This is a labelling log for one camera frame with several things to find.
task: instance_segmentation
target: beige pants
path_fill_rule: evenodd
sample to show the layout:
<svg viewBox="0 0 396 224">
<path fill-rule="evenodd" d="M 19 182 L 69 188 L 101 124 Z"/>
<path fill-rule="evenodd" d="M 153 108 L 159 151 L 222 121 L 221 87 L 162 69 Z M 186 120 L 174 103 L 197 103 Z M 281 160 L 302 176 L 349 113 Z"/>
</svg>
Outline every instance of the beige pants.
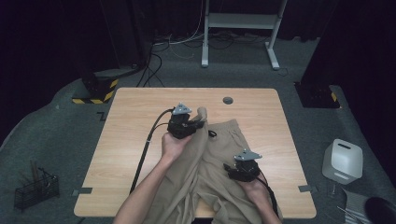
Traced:
<svg viewBox="0 0 396 224">
<path fill-rule="evenodd" d="M 209 130 L 217 136 L 209 136 Z M 262 223 L 255 205 L 223 168 L 223 163 L 233 166 L 233 156 L 244 148 L 248 143 L 235 119 L 206 122 L 167 172 L 144 223 L 191 223 L 199 199 L 215 211 L 212 223 Z"/>
</svg>

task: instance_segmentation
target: wrist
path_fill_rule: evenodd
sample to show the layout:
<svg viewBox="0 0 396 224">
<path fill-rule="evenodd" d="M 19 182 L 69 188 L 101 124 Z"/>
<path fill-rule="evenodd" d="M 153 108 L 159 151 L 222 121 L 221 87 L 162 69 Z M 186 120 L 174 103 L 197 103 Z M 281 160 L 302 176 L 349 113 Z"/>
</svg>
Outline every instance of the wrist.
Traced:
<svg viewBox="0 0 396 224">
<path fill-rule="evenodd" d="M 158 162 L 163 168 L 169 168 L 173 164 L 174 160 L 171 157 L 162 156 Z"/>
</svg>

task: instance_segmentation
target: black curtain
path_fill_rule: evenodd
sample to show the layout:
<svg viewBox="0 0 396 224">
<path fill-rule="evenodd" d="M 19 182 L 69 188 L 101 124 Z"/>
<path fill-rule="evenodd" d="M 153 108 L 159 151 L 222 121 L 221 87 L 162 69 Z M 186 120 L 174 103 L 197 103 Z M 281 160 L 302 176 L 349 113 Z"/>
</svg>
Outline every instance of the black curtain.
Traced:
<svg viewBox="0 0 396 224">
<path fill-rule="evenodd" d="M 367 142 L 396 186 L 395 0 L 339 1 L 302 84 L 339 85 Z"/>
<path fill-rule="evenodd" d="M 321 37 L 338 0 L 289 0 L 279 29 L 278 38 L 303 41 Z M 211 0 L 211 12 L 276 14 L 280 0 Z M 202 0 L 155 0 L 156 31 L 158 35 L 189 36 L 198 27 Z M 205 0 L 199 31 L 204 31 Z M 247 30 L 233 29 L 242 35 Z M 271 31 L 248 30 L 257 35 Z"/>
</svg>

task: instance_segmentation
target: black cable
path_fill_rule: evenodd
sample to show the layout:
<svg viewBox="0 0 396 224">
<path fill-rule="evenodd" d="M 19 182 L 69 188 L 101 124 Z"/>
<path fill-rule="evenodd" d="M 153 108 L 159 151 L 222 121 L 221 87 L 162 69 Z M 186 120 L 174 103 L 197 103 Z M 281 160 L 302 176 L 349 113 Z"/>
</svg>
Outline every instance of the black cable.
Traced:
<svg viewBox="0 0 396 224">
<path fill-rule="evenodd" d="M 142 76 L 140 77 L 139 81 L 137 82 L 136 87 L 139 87 L 140 82 L 142 82 L 143 77 L 145 76 L 146 71 L 147 71 L 148 68 L 149 68 L 149 62 L 151 61 L 151 51 L 152 51 L 152 48 L 151 48 L 151 50 L 150 50 L 150 55 L 148 56 L 148 64 L 146 65 L 145 71 L 143 71 Z"/>
<path fill-rule="evenodd" d="M 257 176 L 252 175 L 250 172 L 248 172 L 245 168 L 241 167 L 241 169 L 248 175 L 254 177 L 255 179 L 259 180 L 268 190 L 268 193 L 270 194 L 270 198 L 271 198 L 271 202 L 272 202 L 272 206 L 273 206 L 273 210 L 276 214 L 277 217 L 279 217 L 279 213 L 277 212 L 277 201 L 276 201 L 276 197 L 274 192 L 272 191 L 272 189 L 268 186 L 268 184 L 266 184 L 265 182 L 268 182 L 267 179 L 265 178 L 264 174 L 262 173 L 262 170 L 259 168 L 260 173 L 262 174 L 262 177 L 264 177 L 264 181 L 262 181 L 260 178 L 258 178 Z"/>
<path fill-rule="evenodd" d="M 169 123 L 161 123 L 161 124 L 157 125 L 157 126 L 154 128 L 154 131 L 155 131 L 158 127 L 160 127 L 160 126 L 162 126 L 162 125 L 164 125 L 164 124 L 169 124 Z"/>
<path fill-rule="evenodd" d="M 158 59 L 160 59 L 160 65 L 159 65 L 158 68 L 153 72 L 153 74 L 152 74 L 151 76 L 148 77 L 148 79 L 146 80 L 146 82 L 145 82 L 145 84 L 143 85 L 143 87 L 145 87 L 146 84 L 148 84 L 149 80 L 150 80 L 152 77 L 156 76 L 158 70 L 160 70 L 160 68 L 163 66 L 163 59 L 162 59 L 158 54 L 152 53 L 152 55 L 154 55 L 154 56 L 156 56 Z"/>
<path fill-rule="evenodd" d="M 265 180 L 266 182 L 268 182 L 267 179 L 265 178 L 265 176 L 264 176 L 263 173 L 262 173 L 262 176 L 264 177 L 264 180 Z M 275 197 L 274 192 L 273 192 L 272 189 L 268 186 L 268 184 L 266 184 L 264 181 L 262 181 L 261 179 L 259 179 L 257 176 L 256 176 L 256 179 L 259 180 L 260 182 L 262 182 L 262 184 L 264 184 L 264 186 L 267 188 L 267 190 L 268 190 L 268 192 L 269 192 L 269 194 L 270 194 L 270 197 L 271 197 L 271 201 L 272 201 L 272 205 L 273 205 L 273 210 L 274 210 L 276 216 L 279 217 L 279 214 L 278 214 L 278 212 L 277 212 L 277 201 L 276 201 L 276 197 Z"/>
<path fill-rule="evenodd" d="M 79 221 L 78 221 L 78 223 L 77 224 L 81 224 L 82 223 L 82 221 L 84 221 L 85 220 L 85 217 L 82 217 Z"/>
<path fill-rule="evenodd" d="M 148 139 L 146 140 L 145 148 L 143 149 L 139 164 L 137 165 L 136 173 L 134 175 L 134 182 L 132 183 L 131 190 L 129 191 L 129 193 L 132 193 L 132 191 L 134 191 L 134 188 L 136 187 L 137 179 L 139 178 L 140 171 L 142 170 L 143 162 L 145 161 L 146 154 L 149 149 L 149 143 L 151 141 L 152 134 L 154 133 L 155 129 L 158 127 L 157 126 L 158 121 L 160 121 L 160 119 L 163 117 L 164 114 L 166 114 L 168 112 L 172 112 L 173 110 L 174 110 L 174 108 L 167 109 L 167 110 L 163 111 L 161 113 L 161 115 L 157 118 L 157 120 L 155 120 L 154 125 L 152 126 L 151 131 L 148 134 Z"/>
</svg>

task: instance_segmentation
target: hand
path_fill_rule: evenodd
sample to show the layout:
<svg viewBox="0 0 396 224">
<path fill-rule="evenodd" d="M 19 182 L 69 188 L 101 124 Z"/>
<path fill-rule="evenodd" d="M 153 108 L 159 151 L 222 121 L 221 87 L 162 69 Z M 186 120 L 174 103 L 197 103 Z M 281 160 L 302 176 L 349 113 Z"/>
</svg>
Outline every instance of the hand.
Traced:
<svg viewBox="0 0 396 224">
<path fill-rule="evenodd" d="M 264 183 L 267 183 L 264 175 L 259 174 L 258 178 L 262 180 Z M 241 182 L 237 181 L 238 184 L 245 191 L 247 197 L 255 204 L 257 203 L 269 203 L 269 192 L 268 189 L 264 186 L 262 182 L 257 179 L 252 180 L 251 182 Z"/>
<path fill-rule="evenodd" d="M 163 135 L 163 159 L 170 162 L 177 160 L 185 146 L 191 140 L 191 135 L 183 139 L 177 139 L 170 133 Z"/>
</svg>

